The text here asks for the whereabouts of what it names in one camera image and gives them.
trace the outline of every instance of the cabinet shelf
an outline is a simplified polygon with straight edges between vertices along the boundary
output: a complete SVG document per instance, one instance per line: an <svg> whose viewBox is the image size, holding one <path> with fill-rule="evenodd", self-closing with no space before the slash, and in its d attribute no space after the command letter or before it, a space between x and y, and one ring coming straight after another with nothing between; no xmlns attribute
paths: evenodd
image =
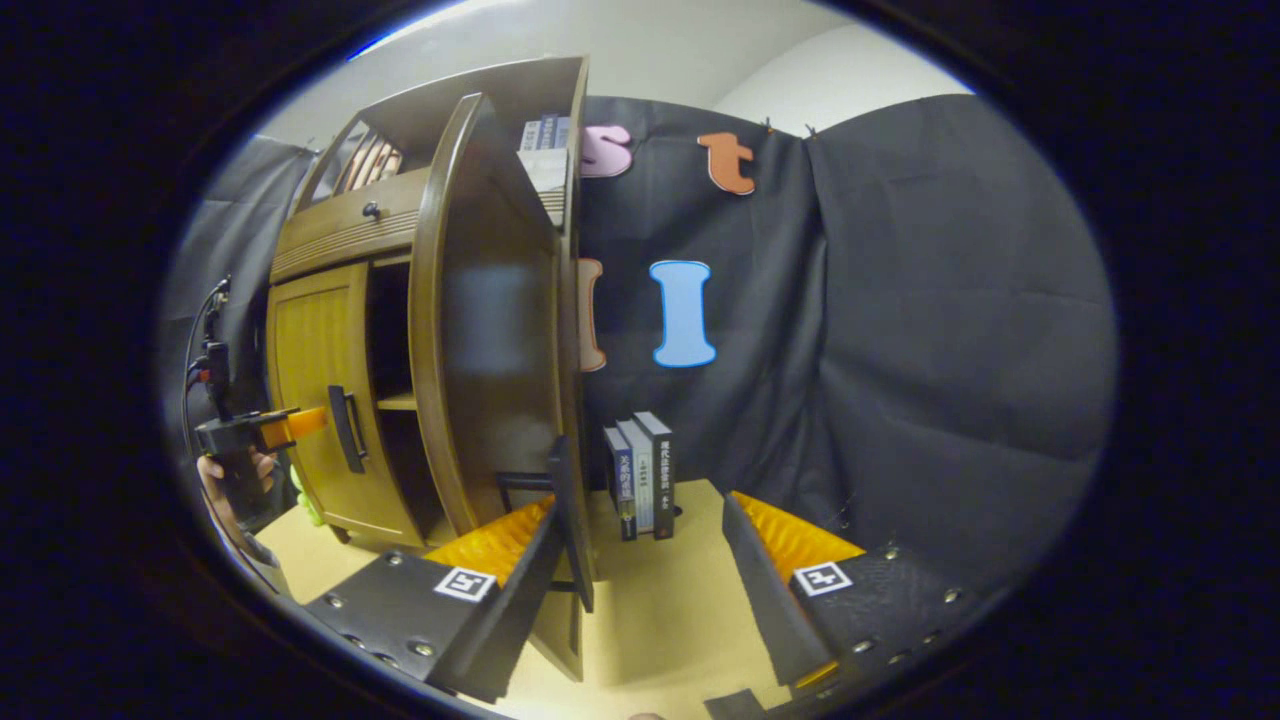
<svg viewBox="0 0 1280 720"><path fill-rule="evenodd" d="M417 413L417 400L413 397L412 392L402 392L393 395L390 397L384 397L378 401L379 410L402 410L408 413Z"/></svg>

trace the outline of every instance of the blue letter i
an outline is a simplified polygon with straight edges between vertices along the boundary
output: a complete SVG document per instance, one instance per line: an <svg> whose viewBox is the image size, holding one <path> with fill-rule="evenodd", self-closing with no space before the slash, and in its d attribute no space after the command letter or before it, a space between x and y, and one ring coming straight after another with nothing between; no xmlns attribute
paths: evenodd
<svg viewBox="0 0 1280 720"><path fill-rule="evenodd" d="M662 260L649 266L662 286L662 347L654 363L664 368L692 368L716 359L703 324L703 284L712 277L704 263Z"/></svg>

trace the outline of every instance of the green object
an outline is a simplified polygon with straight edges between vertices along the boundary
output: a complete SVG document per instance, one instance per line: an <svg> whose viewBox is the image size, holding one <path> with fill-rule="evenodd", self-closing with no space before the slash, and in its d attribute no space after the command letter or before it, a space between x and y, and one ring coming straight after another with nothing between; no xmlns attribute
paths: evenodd
<svg viewBox="0 0 1280 720"><path fill-rule="evenodd" d="M293 487L298 488L298 505L307 509L307 518L311 519L311 524L315 527L324 525L324 518L316 512L316 509L311 505L311 498L307 497L307 491L302 489L302 480L298 478L298 469L294 465L289 465L289 480Z"/></svg>

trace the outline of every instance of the cabinet door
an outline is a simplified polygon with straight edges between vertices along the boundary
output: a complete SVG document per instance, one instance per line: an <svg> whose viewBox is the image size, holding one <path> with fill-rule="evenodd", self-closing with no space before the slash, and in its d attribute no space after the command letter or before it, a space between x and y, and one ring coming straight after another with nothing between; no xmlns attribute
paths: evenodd
<svg viewBox="0 0 1280 720"><path fill-rule="evenodd" d="M357 533L421 544L388 469L370 392L367 284L369 264L358 263L271 288L266 322L271 386L283 407L328 410L325 428L289 451L321 516ZM335 406L330 386L340 386L351 397ZM353 448L364 457L352 459Z"/></svg>

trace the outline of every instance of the book spine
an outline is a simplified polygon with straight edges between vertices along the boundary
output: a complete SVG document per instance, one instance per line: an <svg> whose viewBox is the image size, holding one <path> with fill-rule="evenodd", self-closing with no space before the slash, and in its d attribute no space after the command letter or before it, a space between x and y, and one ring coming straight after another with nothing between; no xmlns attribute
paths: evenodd
<svg viewBox="0 0 1280 720"><path fill-rule="evenodd" d="M636 491L631 469L631 450L618 451L616 468L618 478L617 510L625 541L636 539Z"/></svg>
<svg viewBox="0 0 1280 720"><path fill-rule="evenodd" d="M538 150L538 128L541 126L541 120L529 120L525 123L525 135L520 138L521 150Z"/></svg>
<svg viewBox="0 0 1280 720"><path fill-rule="evenodd" d="M653 451L634 450L636 474L636 532L653 532Z"/></svg>
<svg viewBox="0 0 1280 720"><path fill-rule="evenodd" d="M667 539L676 532L676 492L671 478L671 433L653 438L653 537Z"/></svg>
<svg viewBox="0 0 1280 720"><path fill-rule="evenodd" d="M552 147L568 146L568 115L556 118L556 142Z"/></svg>
<svg viewBox="0 0 1280 720"><path fill-rule="evenodd" d="M543 115L538 128L538 149L550 150L556 145L556 115Z"/></svg>

